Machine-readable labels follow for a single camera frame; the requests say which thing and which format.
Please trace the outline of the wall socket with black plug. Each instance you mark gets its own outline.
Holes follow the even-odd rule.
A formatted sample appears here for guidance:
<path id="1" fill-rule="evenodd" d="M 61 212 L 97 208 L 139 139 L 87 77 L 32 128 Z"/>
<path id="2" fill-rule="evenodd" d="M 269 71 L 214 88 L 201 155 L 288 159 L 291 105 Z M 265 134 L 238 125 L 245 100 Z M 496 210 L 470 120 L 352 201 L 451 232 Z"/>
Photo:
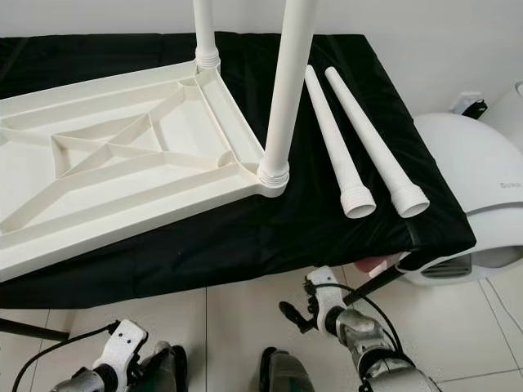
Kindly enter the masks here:
<path id="1" fill-rule="evenodd" d="M 459 114 L 468 118 L 478 119 L 489 106 L 485 102 L 482 94 L 479 92 L 463 92 L 451 105 L 449 111 L 452 114 Z"/>

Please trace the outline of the black metal bench leg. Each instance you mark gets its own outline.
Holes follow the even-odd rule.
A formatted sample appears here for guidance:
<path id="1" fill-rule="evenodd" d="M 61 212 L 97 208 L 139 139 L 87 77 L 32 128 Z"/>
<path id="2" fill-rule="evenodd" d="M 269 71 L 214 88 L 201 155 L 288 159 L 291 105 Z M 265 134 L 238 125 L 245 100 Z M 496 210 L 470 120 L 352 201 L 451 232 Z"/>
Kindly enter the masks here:
<path id="1" fill-rule="evenodd" d="M 359 299 L 373 295 L 375 291 L 380 290 L 380 288 L 385 287 L 385 285 L 393 283 L 393 281 L 400 279 L 400 277 L 404 275 L 404 272 L 396 268 L 385 269 L 384 272 L 381 272 L 376 277 L 370 278 L 366 283 L 348 292 L 348 294 L 343 297 L 343 300 L 346 305 L 351 305 Z"/>
<path id="2" fill-rule="evenodd" d="M 42 326 L 21 323 L 18 321 L 0 318 L 0 332 L 11 333 L 12 335 L 37 337 L 38 339 L 49 340 L 53 342 L 62 342 L 69 339 L 68 332 L 62 330 L 53 330 Z"/>

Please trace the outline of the white boxy appliance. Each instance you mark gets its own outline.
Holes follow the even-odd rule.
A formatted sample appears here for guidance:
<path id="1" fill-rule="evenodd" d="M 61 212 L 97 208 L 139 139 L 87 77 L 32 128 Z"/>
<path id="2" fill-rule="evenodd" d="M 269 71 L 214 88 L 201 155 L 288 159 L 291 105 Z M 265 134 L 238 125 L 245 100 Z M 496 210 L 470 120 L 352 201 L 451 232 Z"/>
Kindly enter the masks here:
<path id="1" fill-rule="evenodd" d="M 508 93 L 481 115 L 481 122 L 503 134 L 523 134 L 523 81 L 516 82 Z"/>

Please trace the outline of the small pink object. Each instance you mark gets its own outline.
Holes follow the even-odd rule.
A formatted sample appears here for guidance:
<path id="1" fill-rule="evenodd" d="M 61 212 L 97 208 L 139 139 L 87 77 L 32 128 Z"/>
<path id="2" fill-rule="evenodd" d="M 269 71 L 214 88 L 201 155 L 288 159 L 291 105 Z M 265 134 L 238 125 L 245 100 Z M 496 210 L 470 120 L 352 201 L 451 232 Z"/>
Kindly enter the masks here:
<path id="1" fill-rule="evenodd" d="M 353 265 L 359 272 L 373 277 L 387 270 L 390 264 L 395 264 L 396 258 L 396 255 L 371 256 L 360 259 Z"/>

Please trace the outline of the white ribbed plastic table top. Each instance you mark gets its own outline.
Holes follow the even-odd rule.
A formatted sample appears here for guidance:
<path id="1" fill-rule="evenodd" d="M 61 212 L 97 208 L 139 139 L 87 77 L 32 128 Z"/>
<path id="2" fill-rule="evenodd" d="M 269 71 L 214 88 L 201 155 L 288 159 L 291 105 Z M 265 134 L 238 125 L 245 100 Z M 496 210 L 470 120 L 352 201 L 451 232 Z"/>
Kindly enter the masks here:
<path id="1" fill-rule="evenodd" d="M 283 187 L 219 72 L 193 62 L 0 104 L 0 279 Z"/>

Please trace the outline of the silver robot leg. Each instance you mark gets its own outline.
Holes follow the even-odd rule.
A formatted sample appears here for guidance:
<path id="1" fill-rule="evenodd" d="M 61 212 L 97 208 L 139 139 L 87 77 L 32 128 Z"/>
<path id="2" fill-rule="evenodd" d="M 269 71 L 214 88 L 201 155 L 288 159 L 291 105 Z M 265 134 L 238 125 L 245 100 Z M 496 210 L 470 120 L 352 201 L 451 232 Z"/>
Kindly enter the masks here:
<path id="1" fill-rule="evenodd" d="M 186 348 L 158 342 L 156 351 L 143 365 L 143 377 L 133 392 L 188 392 Z"/>
<path id="2" fill-rule="evenodd" d="M 295 355 L 266 347 L 259 361 L 258 392 L 317 392 L 309 373 Z"/>

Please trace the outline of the silver robot left leg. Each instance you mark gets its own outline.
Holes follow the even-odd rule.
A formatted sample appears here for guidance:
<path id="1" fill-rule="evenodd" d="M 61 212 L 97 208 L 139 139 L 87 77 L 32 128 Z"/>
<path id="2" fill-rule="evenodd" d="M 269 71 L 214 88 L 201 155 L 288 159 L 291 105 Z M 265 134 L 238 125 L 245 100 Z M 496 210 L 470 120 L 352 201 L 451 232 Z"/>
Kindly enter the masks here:
<path id="1" fill-rule="evenodd" d="M 143 365 L 143 377 L 133 392 L 188 392 L 186 348 L 158 342 L 156 351 Z"/>

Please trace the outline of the silver robot right leg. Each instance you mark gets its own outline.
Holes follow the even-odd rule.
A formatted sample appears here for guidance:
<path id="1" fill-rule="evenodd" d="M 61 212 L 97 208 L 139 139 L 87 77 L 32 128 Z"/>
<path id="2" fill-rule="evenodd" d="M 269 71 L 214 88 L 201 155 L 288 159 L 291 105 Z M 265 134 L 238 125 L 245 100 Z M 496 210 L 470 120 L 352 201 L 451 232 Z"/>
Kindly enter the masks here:
<path id="1" fill-rule="evenodd" d="M 258 392 L 317 392 L 309 373 L 295 355 L 266 347 L 259 361 Z"/>

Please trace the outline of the black quilted bench cover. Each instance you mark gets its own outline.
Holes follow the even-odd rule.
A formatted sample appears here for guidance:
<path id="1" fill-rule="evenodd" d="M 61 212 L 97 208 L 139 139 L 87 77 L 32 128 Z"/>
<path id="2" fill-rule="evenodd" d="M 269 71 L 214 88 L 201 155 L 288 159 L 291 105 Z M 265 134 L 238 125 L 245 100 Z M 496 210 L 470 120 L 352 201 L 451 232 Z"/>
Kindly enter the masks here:
<path id="1" fill-rule="evenodd" d="M 194 59 L 192 33 L 69 34 L 0 38 L 2 98 Z M 266 135 L 277 33 L 217 31 L 221 77 L 252 130 Z M 368 159 L 356 163 L 378 209 L 347 219 L 328 152 L 303 94 L 290 154 L 290 184 L 278 198 L 239 199 L 0 283 L 1 309 L 81 310 L 400 252 L 423 262 L 476 243 L 380 57 L 363 34 L 317 34 L 309 64 L 334 67 L 430 206 L 402 219 Z"/>

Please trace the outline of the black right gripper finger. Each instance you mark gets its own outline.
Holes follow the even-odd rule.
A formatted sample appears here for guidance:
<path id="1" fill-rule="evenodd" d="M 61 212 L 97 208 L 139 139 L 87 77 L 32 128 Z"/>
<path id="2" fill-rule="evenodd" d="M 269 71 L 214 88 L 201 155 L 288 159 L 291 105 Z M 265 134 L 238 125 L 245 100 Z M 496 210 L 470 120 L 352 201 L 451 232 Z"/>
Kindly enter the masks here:
<path id="1" fill-rule="evenodd" d="M 313 328 L 313 320 L 311 320 L 311 318 L 304 318 L 290 302 L 281 301 L 279 303 L 279 311 L 299 332 L 306 333 Z"/>

